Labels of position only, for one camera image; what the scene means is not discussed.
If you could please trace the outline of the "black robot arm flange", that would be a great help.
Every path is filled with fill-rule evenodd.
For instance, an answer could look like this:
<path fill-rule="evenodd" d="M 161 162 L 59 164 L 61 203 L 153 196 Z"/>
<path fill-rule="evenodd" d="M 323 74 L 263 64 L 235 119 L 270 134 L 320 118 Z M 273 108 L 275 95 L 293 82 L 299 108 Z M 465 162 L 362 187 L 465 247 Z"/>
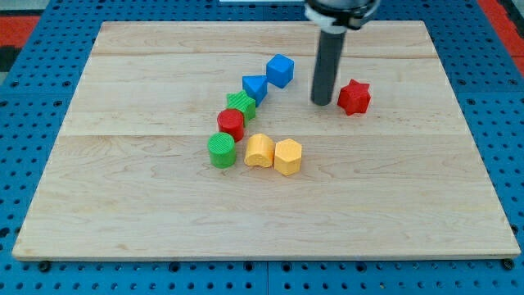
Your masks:
<path fill-rule="evenodd" d="M 380 0 L 306 0 L 305 16 L 330 34 L 360 30 L 371 21 Z"/>

